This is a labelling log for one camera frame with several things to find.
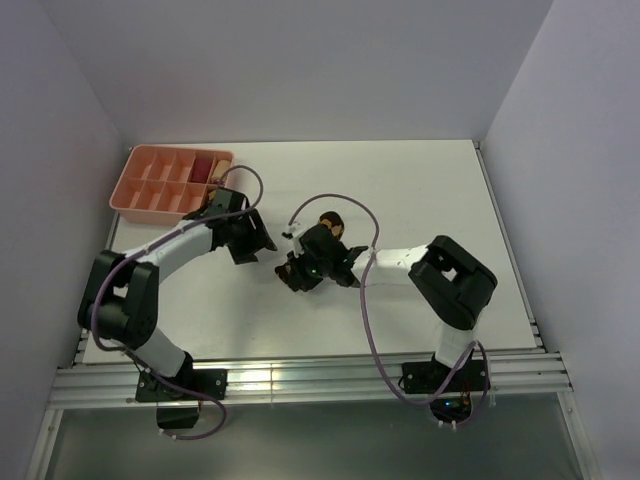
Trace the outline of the brown argyle sock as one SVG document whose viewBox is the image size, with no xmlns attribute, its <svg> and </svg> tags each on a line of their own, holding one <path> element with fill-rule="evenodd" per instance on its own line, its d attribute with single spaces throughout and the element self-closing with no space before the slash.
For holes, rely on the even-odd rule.
<svg viewBox="0 0 640 480">
<path fill-rule="evenodd" d="M 211 189 L 207 192 L 206 200 L 206 207 L 208 209 L 221 209 L 223 194 L 220 189 Z"/>
<path fill-rule="evenodd" d="M 314 289 L 345 260 L 347 249 L 341 242 L 344 230 L 340 215 L 328 211 L 311 227 L 287 234 L 292 248 L 285 261 L 274 268 L 276 276 L 294 292 Z"/>
</svg>

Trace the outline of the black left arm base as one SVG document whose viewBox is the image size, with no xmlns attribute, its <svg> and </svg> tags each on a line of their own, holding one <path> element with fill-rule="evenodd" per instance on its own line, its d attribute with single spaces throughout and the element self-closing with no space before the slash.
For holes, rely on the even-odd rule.
<svg viewBox="0 0 640 480">
<path fill-rule="evenodd" d="M 156 424 L 162 434 L 177 440 L 203 439 L 220 431 L 226 423 L 228 413 L 221 401 L 227 380 L 226 369 L 196 369 L 172 379 L 141 371 L 134 400 L 156 405 Z M 200 420 L 205 402 L 216 405 L 221 418 L 209 431 L 190 433 Z"/>
</svg>

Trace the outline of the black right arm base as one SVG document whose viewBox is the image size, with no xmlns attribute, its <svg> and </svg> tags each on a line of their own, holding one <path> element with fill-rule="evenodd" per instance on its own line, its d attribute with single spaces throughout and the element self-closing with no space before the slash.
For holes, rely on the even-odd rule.
<svg viewBox="0 0 640 480">
<path fill-rule="evenodd" d="M 407 395 L 433 394 L 449 374 L 449 368 L 435 357 L 424 362 L 405 362 L 401 369 L 398 387 Z M 445 394 L 451 393 L 453 397 L 440 396 L 430 404 L 430 411 L 444 423 L 467 420 L 473 413 L 472 394 L 480 393 L 485 399 L 490 387 L 484 362 L 469 357 L 444 389 Z"/>
</svg>

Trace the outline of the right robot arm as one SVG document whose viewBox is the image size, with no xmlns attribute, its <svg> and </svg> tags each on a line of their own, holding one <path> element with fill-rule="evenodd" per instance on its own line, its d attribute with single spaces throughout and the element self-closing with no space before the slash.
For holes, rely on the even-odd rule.
<svg viewBox="0 0 640 480">
<path fill-rule="evenodd" d="M 293 249 L 276 275 L 292 291 L 308 292 L 330 279 L 345 288 L 412 285 L 441 321 L 434 354 L 435 383 L 452 390 L 468 374 L 464 351 L 475 339 L 481 312 L 498 285 L 497 277 L 452 238 L 405 249 L 347 247 L 324 224 L 290 237 Z"/>
</svg>

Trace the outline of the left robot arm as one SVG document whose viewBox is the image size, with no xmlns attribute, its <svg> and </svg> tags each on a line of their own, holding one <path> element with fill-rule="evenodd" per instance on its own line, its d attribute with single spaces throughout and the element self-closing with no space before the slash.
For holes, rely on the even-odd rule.
<svg viewBox="0 0 640 480">
<path fill-rule="evenodd" d="M 106 340 L 159 377 L 159 388 L 183 399 L 195 386 L 192 356 L 157 326 L 161 283 L 196 258 L 226 248 L 236 265 L 274 251 L 257 209 L 247 197 L 221 188 L 187 213 L 164 236 L 123 253 L 104 250 L 94 259 L 78 310 L 78 324 L 105 350 Z"/>
</svg>

